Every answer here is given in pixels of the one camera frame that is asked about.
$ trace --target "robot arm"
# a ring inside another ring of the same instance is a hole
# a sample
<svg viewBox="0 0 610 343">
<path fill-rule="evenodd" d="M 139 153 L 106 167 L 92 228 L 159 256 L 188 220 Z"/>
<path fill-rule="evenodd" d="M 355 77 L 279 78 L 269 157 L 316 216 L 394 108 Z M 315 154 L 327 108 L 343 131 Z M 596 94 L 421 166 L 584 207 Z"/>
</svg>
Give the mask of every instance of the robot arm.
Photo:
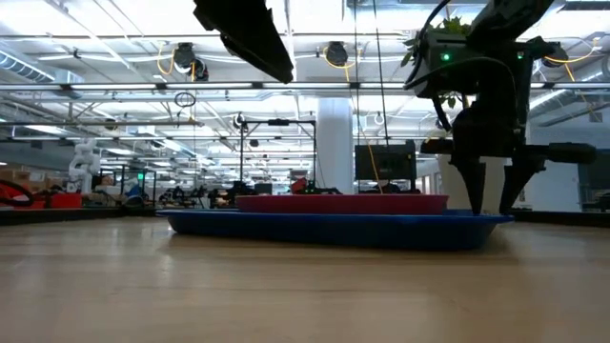
<svg viewBox="0 0 610 343">
<path fill-rule="evenodd" d="M 510 210 L 530 178 L 544 171 L 547 159 L 591 163 L 596 158 L 596 149 L 587 144 L 525 144 L 534 61 L 560 47 L 540 37 L 526 43 L 515 40 L 552 3 L 493 0 L 474 20 L 467 36 L 426 32 L 427 27 L 417 36 L 416 67 L 405 89 L 432 99 L 439 121 L 453 131 L 453 140 L 430 140 L 422 144 L 421 151 L 452 155 L 451 164 L 462 175 L 474 213 L 480 213 L 485 183 L 481 156 L 512 158 L 513 164 L 505 167 L 500 212 Z M 453 127 L 438 102 L 439 95 L 447 91 L 477 96 L 470 108 L 457 115 Z"/>
</svg>

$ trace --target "white pillar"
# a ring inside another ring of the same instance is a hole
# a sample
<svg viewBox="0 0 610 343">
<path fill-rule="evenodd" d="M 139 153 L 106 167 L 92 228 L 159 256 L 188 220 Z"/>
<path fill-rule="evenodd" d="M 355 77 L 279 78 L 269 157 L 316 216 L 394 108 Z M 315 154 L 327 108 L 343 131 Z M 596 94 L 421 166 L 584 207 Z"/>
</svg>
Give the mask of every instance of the white pillar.
<svg viewBox="0 0 610 343">
<path fill-rule="evenodd" d="M 321 98 L 317 111 L 317 185 L 354 193 L 352 107 L 347 98 Z"/>
</svg>

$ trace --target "table surface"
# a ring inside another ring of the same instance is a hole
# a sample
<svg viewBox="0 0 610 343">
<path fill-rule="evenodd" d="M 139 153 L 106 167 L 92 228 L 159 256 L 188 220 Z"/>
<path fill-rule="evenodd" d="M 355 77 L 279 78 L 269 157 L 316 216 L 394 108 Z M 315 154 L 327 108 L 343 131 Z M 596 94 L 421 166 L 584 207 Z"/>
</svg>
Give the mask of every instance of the table surface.
<svg viewBox="0 0 610 343">
<path fill-rule="evenodd" d="M 482 251 L 0 228 L 7 342 L 610 342 L 610 231 L 511 224 Z"/>
</svg>

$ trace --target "yellow cable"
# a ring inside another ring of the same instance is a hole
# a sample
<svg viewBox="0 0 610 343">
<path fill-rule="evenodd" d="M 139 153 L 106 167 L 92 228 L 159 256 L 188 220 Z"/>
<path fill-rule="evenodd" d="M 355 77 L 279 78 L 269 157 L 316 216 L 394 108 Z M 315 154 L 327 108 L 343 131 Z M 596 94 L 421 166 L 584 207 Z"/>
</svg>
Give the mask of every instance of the yellow cable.
<svg viewBox="0 0 610 343">
<path fill-rule="evenodd" d="M 568 66 L 567 64 L 564 64 L 563 66 L 565 66 L 565 69 L 568 71 L 568 75 L 570 75 L 570 80 L 572 80 L 572 82 L 576 82 L 576 79 L 574 78 L 574 74 L 572 74 L 572 71 L 570 70 L 570 66 Z M 584 101 L 584 103 L 587 105 L 587 109 L 589 110 L 589 113 L 592 116 L 595 116 L 595 114 L 593 113 L 593 110 L 591 109 L 591 104 L 589 104 L 589 102 L 584 97 L 584 95 L 582 95 L 582 93 L 580 94 L 580 98 L 582 98 L 582 101 Z"/>
<path fill-rule="evenodd" d="M 348 72 L 349 68 L 340 68 L 340 69 L 345 70 L 345 78 L 347 79 L 347 82 L 350 82 L 350 73 Z M 377 186 L 379 187 L 379 193 L 383 194 L 383 189 L 381 188 L 381 185 L 379 184 L 379 175 L 377 174 L 377 167 L 375 165 L 375 156 L 373 155 L 373 148 L 371 148 L 369 139 L 366 137 L 366 134 L 364 134 L 364 130 L 362 129 L 362 125 L 360 125 L 359 121 L 358 121 L 358 129 L 362 133 L 362 136 L 364 137 L 364 141 L 366 142 L 367 147 L 369 147 L 369 154 L 371 155 L 371 164 L 373 165 L 373 172 L 375 173 L 375 180 L 377 182 Z"/>
<path fill-rule="evenodd" d="M 593 48 L 591 48 L 591 51 L 589 51 L 589 53 L 587 53 L 586 55 L 584 55 L 582 57 L 575 58 L 573 60 L 558 60 L 558 59 L 547 57 L 547 56 L 544 56 L 544 58 L 549 60 L 549 61 L 551 61 L 551 62 L 555 62 L 555 63 L 575 63 L 575 62 L 579 62 L 579 61 L 582 61 L 584 59 L 587 59 L 587 58 L 591 57 L 591 55 L 595 51 L 594 47 L 597 44 L 598 44 L 598 40 L 596 39 L 596 40 L 593 41 Z"/>
<path fill-rule="evenodd" d="M 362 129 L 362 126 L 359 125 L 359 123 L 358 123 L 358 128 L 360 129 L 360 132 L 362 133 L 362 136 L 364 137 L 364 141 L 366 142 L 367 147 L 369 147 L 369 154 L 371 155 L 371 163 L 373 164 L 373 172 L 375 172 L 375 180 L 377 182 L 377 186 L 379 187 L 379 193 L 383 194 L 383 189 L 382 189 L 381 185 L 379 184 L 379 175 L 377 174 L 377 167 L 375 165 L 375 157 L 373 155 L 373 148 L 371 148 L 369 139 L 366 137 L 366 134 L 364 134 L 364 130 Z"/>
<path fill-rule="evenodd" d="M 159 71 L 161 71 L 162 73 L 164 73 L 166 75 L 169 75 L 173 71 L 173 55 L 175 53 L 175 49 L 172 50 L 172 64 L 170 65 L 169 71 L 164 71 L 163 68 L 161 67 L 161 51 L 163 51 L 163 44 L 161 44 L 161 46 L 159 47 L 159 53 L 157 54 L 157 59 L 156 59 L 156 66 L 159 68 Z"/>
</svg>

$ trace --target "white robot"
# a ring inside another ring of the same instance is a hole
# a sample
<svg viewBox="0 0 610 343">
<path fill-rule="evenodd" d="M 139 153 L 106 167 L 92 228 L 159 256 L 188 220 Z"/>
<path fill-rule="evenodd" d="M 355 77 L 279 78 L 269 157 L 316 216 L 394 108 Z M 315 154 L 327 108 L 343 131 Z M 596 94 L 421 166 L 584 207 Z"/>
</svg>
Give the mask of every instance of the white robot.
<svg viewBox="0 0 610 343">
<path fill-rule="evenodd" d="M 68 192 L 92 192 L 93 176 L 99 173 L 100 158 L 93 154 L 97 142 L 94 138 L 85 138 L 74 147 L 74 159 L 70 162 Z"/>
</svg>

